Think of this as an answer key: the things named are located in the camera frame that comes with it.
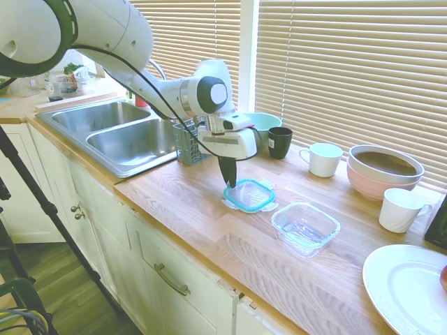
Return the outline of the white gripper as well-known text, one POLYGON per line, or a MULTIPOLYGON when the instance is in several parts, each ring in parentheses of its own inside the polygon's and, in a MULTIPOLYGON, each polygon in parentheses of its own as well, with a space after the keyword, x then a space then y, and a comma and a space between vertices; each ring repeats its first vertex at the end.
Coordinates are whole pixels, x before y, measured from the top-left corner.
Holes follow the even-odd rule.
POLYGON ((210 131, 200 129, 198 141, 201 153, 220 156, 219 169, 225 184, 229 183, 230 186, 235 186, 237 181, 236 160, 250 158, 257 153, 255 133, 249 128, 223 135, 213 135, 210 131))

